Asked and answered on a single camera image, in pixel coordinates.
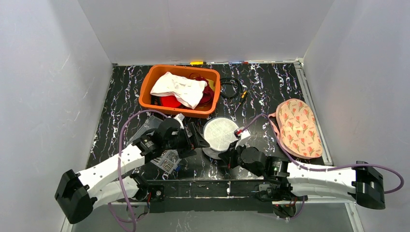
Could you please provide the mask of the white bra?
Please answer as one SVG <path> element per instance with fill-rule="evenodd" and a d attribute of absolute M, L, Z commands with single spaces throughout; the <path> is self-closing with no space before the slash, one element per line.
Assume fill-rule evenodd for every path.
<path fill-rule="evenodd" d="M 182 105 L 195 109 L 203 96 L 205 86 L 205 81 L 196 81 L 166 72 L 156 81 L 150 94 L 160 97 L 175 96 Z"/>

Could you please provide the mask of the peach print mesh laundry bag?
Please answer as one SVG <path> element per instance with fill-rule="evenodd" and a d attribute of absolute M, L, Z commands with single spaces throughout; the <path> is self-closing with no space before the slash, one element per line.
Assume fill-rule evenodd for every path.
<path fill-rule="evenodd" d="M 323 147 L 315 116 L 304 101 L 286 100 L 268 117 L 279 144 L 290 155 L 306 160 L 322 156 Z"/>

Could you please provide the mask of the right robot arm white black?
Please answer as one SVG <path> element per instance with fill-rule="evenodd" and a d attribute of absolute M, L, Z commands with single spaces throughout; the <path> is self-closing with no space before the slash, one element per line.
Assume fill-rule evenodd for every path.
<path fill-rule="evenodd" d="M 218 157 L 229 168 L 239 166 L 269 182 L 271 187 L 264 193 L 271 199 L 316 195 L 353 201 L 369 209 L 385 209 L 383 176 L 362 161 L 354 167 L 333 170 L 267 156 L 257 148 L 245 145 L 232 145 Z"/>

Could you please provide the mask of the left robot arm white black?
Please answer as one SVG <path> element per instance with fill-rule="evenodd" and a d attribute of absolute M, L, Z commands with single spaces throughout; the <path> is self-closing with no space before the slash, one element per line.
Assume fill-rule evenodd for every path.
<path fill-rule="evenodd" d="M 63 173 L 54 198 L 68 221 L 76 224 L 103 204 L 134 198 L 139 192 L 148 193 L 145 183 L 138 183 L 135 177 L 120 179 L 123 174 L 144 166 L 165 151 L 175 151 L 183 159 L 206 147 L 209 143 L 193 123 L 182 128 L 179 119 L 167 118 L 109 159 L 77 173 Z"/>

